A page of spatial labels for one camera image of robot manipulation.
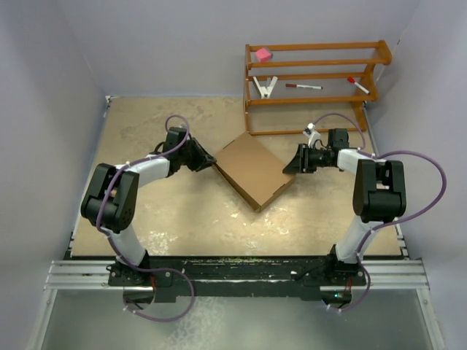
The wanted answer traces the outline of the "brown cardboard box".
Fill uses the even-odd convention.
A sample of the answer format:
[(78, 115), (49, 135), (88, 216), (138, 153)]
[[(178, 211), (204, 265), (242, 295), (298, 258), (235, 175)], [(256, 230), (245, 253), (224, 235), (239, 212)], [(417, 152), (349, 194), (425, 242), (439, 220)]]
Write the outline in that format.
[(285, 164), (257, 139), (245, 132), (216, 153), (216, 171), (259, 213), (296, 180), (282, 172)]

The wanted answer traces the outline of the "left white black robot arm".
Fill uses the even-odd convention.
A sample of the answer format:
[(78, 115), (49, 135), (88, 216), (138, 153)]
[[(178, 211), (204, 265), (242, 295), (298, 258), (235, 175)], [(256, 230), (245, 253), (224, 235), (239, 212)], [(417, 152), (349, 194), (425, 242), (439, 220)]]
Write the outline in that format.
[(183, 127), (168, 129), (166, 139), (144, 158), (120, 165), (96, 166), (82, 199), (80, 213), (103, 233), (127, 265), (124, 276), (134, 286), (150, 278), (149, 255), (136, 237), (132, 220), (141, 187), (176, 174), (185, 166), (199, 172), (216, 164), (201, 144)]

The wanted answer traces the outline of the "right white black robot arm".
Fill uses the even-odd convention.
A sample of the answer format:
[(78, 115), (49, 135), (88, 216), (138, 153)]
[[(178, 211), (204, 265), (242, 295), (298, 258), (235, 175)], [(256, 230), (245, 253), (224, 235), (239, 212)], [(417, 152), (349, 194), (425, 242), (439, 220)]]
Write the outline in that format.
[(349, 143), (347, 130), (334, 128), (328, 132), (328, 143), (316, 148), (321, 135), (310, 123), (303, 134), (308, 138), (299, 144), (293, 159), (283, 168), (284, 174), (313, 174), (318, 168), (337, 168), (355, 176), (352, 195), (354, 218), (344, 237), (335, 245), (324, 265), (325, 279), (332, 285), (343, 284), (350, 276), (370, 276), (362, 259), (373, 233), (381, 225), (390, 224), (406, 211), (404, 165), (395, 160), (377, 160)]

